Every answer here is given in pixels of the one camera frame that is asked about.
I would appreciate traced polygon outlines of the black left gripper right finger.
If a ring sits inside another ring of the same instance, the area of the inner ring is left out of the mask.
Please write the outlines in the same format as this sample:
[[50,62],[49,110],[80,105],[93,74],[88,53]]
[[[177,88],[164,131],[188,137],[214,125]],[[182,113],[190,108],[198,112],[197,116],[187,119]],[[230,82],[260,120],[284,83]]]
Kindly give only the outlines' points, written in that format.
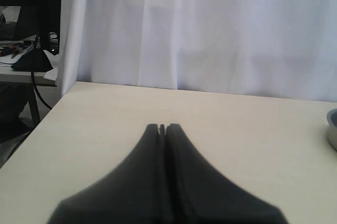
[[166,129],[165,168],[176,223],[287,223],[279,208],[216,170],[178,124]]

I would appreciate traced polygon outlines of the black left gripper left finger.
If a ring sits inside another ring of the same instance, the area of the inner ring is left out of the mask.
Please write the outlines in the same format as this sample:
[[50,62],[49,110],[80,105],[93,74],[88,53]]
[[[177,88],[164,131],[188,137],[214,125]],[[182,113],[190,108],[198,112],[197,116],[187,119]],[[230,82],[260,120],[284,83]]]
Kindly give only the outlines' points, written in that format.
[[149,124],[112,172],[61,201],[48,223],[166,223],[163,168],[158,126]]

